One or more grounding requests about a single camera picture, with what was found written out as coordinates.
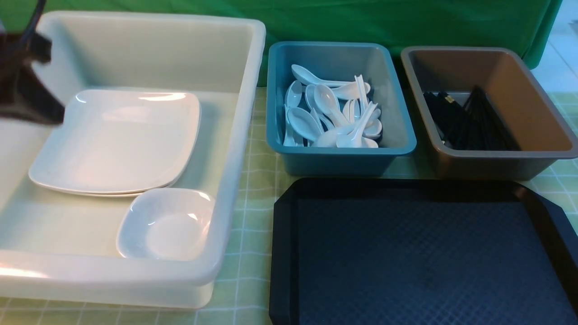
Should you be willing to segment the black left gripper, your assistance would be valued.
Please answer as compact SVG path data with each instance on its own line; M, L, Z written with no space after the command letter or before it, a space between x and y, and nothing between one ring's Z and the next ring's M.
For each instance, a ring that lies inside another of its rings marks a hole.
M31 68L23 68L32 62L47 64L51 61L51 51L52 41L37 32L28 37L23 33L1 33L2 119L41 125L64 122L64 105L43 86Z

